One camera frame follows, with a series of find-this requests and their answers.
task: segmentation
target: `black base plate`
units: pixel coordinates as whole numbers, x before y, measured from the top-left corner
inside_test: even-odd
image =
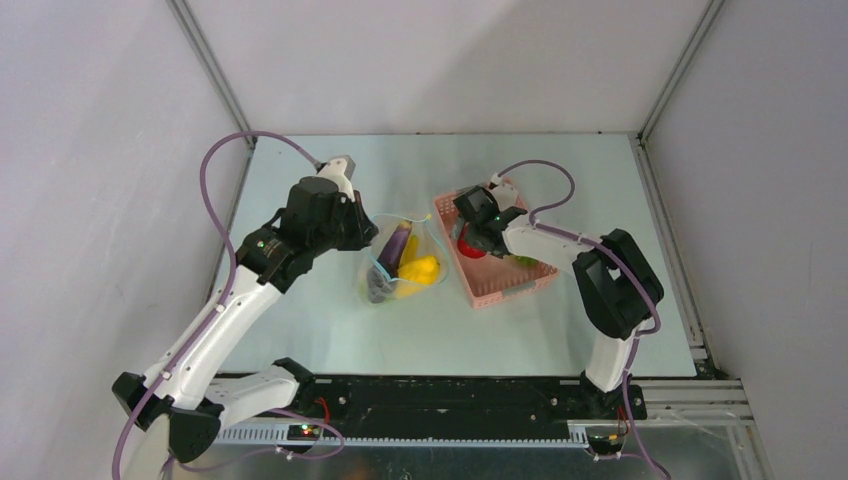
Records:
[[[553,440],[570,437],[568,420],[617,418],[621,391],[599,400],[592,388],[578,378],[316,375],[289,409],[322,418],[323,397],[352,438]],[[647,418],[642,389],[629,396],[634,418]]]

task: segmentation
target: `metal frame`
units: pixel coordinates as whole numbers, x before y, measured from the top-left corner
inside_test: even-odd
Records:
[[[203,67],[203,70],[209,76],[209,82],[212,83],[212,87],[215,88],[215,92],[218,94],[218,97],[221,98],[221,102],[224,104],[227,114],[230,116],[236,127],[238,127],[239,131],[246,132],[250,130],[250,124],[247,122],[247,117],[245,117],[244,111],[241,109],[241,105],[239,105],[235,92],[233,92],[233,88],[227,81],[227,77],[224,75],[221,65],[218,64],[218,60],[212,52],[212,47],[209,46],[209,42],[206,40],[206,35],[203,34],[203,29],[201,29],[200,24],[197,23],[197,18],[194,16],[194,12],[191,10],[188,1],[168,0],[168,6],[171,7],[174,18],[177,20],[177,23],[179,23],[183,33],[185,33],[186,40],[188,40],[189,45],[191,45],[191,49],[194,50],[194,53],[197,55],[197,60],[200,62],[200,66]],[[253,138],[246,137],[245,142],[247,142],[247,146],[249,148],[253,148],[255,145],[255,140]]]
[[[314,440],[289,440],[288,427],[300,422],[286,419],[255,418],[222,430],[215,438],[218,445],[286,445],[311,446]],[[587,448],[586,428],[569,425],[571,437],[564,440],[537,440],[526,442],[507,442],[503,440],[465,440],[444,441],[433,439],[409,440],[391,438],[354,438],[345,437],[345,444],[351,447],[475,447],[475,448]],[[338,445],[336,437],[320,437],[322,445]]]
[[[671,270],[672,288],[677,297],[678,307],[683,312],[683,316],[689,327],[685,331],[686,337],[689,340],[692,358],[698,367],[699,375],[709,374],[711,373],[709,372],[710,367],[717,368],[719,364],[715,357],[710,355],[708,350],[709,335],[705,333],[701,324],[701,317],[695,304],[689,277],[683,266],[683,257],[675,240],[668,210],[663,202],[656,175],[648,158],[648,152],[640,141],[639,135],[631,133],[628,137],[630,139],[630,148],[633,151],[633,158],[636,162],[636,168],[639,171],[639,177],[642,180],[642,186],[645,190],[645,196],[648,199],[648,206],[654,220],[654,227],[659,235],[663,257]]]
[[[648,118],[645,119],[645,123],[639,130],[639,137],[643,141],[647,141],[654,132],[654,128],[657,126],[657,122],[662,116],[666,105],[668,105],[669,99],[671,99],[674,92],[677,90],[678,85],[680,85],[680,81],[689,70],[689,66],[692,64],[695,54],[701,48],[701,44],[712,29],[713,24],[715,23],[716,18],[718,18],[719,13],[721,13],[725,3],[726,0],[710,0],[710,3],[708,3],[706,8],[704,8],[704,12],[698,20],[698,25],[692,32],[692,35],[689,36],[689,41],[686,42],[686,47],[684,47],[683,51],[680,53],[677,63],[674,64],[674,68],[671,70],[671,75],[669,75],[668,80],[666,80],[665,85],[663,85],[662,90],[660,90],[660,95],[654,102],[653,107],[651,107],[651,111],[648,113]]]
[[[726,0],[710,0],[699,19],[698,25],[692,32],[686,46],[681,52],[675,66],[665,82],[659,96],[654,102],[642,128],[630,133],[629,139],[634,160],[648,199],[651,214],[666,262],[672,276],[672,288],[678,298],[679,307],[683,312],[688,329],[686,329],[692,358],[698,368],[698,379],[683,380],[650,380],[636,379],[635,383],[643,388],[648,419],[640,421],[645,427],[679,426],[687,428],[704,428],[724,426],[728,438],[734,447],[735,460],[739,474],[743,480],[772,479],[767,457],[762,447],[759,433],[754,424],[754,417],[748,405],[747,397],[739,380],[715,380],[721,372],[716,370],[718,363],[709,350],[709,330],[702,325],[696,302],[692,294],[691,283],[684,268],[683,258],[675,240],[674,231],[668,210],[663,202],[657,184],[655,172],[645,149],[646,142],[654,132],[669,100],[692,65],[695,54],[700,49],[704,39],[713,27],[722,11]],[[233,123],[241,130],[250,130],[249,122],[239,105],[235,92],[224,75],[221,66],[215,58],[203,30],[192,12],[188,0],[168,0],[171,10],[186,35],[186,39],[197,55],[210,82],[220,97],[227,114]],[[249,148],[253,148],[254,139],[245,139]],[[239,187],[233,204],[233,213],[238,198],[244,188],[244,180],[251,156],[248,156],[245,170],[239,179]],[[256,420],[258,423],[240,424],[235,428],[247,426],[248,433],[227,433],[220,435],[221,443],[274,444],[279,441],[276,432],[281,421],[269,422],[267,419]],[[576,432],[585,432],[586,427],[611,425],[610,421],[573,421],[570,426]],[[257,425],[270,425],[256,429]],[[414,446],[414,442],[362,439],[363,445],[379,446]],[[510,443],[499,443],[497,446],[518,446]]]

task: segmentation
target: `white wall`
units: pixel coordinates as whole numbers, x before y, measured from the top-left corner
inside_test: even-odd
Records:
[[[848,2],[728,2],[649,153],[779,479],[845,478]]]
[[[191,2],[254,127],[637,130],[707,0]]]
[[[163,1],[4,2],[0,58],[0,471],[108,478],[112,381],[206,293],[198,164],[234,127]],[[224,213],[245,153],[212,168]]]

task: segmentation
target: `red fruit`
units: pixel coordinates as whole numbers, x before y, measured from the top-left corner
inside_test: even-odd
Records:
[[[482,250],[477,250],[476,248],[465,243],[465,231],[468,230],[468,225],[466,224],[462,227],[462,232],[459,234],[459,240],[456,242],[456,249],[459,250],[459,253],[465,255],[468,258],[483,258],[486,256],[486,252]]]

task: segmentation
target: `yellow bell pepper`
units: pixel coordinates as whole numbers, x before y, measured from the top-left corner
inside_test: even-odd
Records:
[[[406,242],[406,247],[400,255],[400,266],[402,267],[407,263],[414,261],[416,255],[418,255],[418,236],[410,235],[409,240]]]
[[[395,296],[403,298],[421,291],[427,285],[436,283],[440,268],[439,260],[433,255],[427,255],[402,265],[398,269],[398,278],[406,280],[406,282],[398,282]]]

